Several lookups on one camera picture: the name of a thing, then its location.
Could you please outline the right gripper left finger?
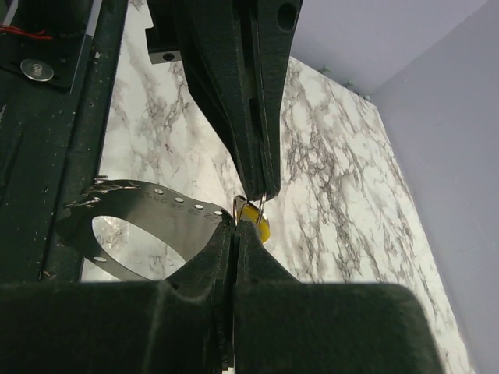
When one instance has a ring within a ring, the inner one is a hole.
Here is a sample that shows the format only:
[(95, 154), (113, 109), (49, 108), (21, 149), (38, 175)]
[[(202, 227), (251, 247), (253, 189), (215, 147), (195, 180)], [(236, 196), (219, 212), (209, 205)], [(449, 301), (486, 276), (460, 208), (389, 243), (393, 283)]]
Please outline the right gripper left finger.
[(219, 373), (228, 322), (233, 226), (161, 281), (6, 284), (4, 373)]

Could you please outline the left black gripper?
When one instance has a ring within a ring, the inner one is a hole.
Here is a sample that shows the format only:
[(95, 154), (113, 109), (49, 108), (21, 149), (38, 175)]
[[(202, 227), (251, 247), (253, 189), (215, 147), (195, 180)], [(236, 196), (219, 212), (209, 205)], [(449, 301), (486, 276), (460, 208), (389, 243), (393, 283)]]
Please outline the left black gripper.
[(150, 62), (182, 60), (189, 92), (251, 200), (281, 189), (281, 103), (302, 5), (256, 1), (251, 13), (247, 1), (147, 0)]

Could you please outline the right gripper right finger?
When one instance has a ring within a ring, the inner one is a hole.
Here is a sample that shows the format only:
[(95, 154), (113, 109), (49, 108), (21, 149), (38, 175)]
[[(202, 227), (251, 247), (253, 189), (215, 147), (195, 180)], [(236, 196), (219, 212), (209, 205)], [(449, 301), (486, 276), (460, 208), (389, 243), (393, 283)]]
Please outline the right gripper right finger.
[(238, 373), (441, 373), (417, 297), (398, 284), (296, 280), (255, 225), (235, 232)]

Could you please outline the yellow key tag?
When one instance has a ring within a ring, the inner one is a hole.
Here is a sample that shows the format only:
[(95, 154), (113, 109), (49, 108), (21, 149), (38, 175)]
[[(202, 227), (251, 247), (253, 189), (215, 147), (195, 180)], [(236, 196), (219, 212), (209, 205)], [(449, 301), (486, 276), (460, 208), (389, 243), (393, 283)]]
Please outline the yellow key tag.
[(256, 227), (258, 237), (262, 243), (266, 243), (271, 237), (270, 222), (265, 214), (253, 204), (245, 204), (239, 213), (239, 220), (253, 223)]

